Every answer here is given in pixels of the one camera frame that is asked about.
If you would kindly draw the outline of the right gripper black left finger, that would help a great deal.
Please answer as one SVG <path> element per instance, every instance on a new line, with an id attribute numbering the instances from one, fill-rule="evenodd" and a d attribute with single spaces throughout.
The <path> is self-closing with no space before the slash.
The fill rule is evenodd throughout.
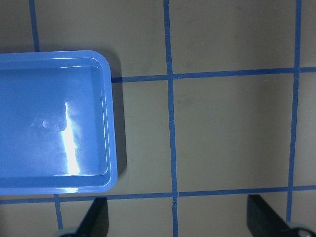
<path id="1" fill-rule="evenodd" d="M 77 229 L 79 237 L 106 237 L 109 231 L 108 202 L 97 197 Z"/>

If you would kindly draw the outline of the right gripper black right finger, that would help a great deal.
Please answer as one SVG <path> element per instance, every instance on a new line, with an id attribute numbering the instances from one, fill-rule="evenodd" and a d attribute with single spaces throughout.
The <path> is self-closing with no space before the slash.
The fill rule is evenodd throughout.
<path id="1" fill-rule="evenodd" d="M 296 236 L 296 231 L 260 195 L 247 196 L 247 227 L 253 237 Z"/>

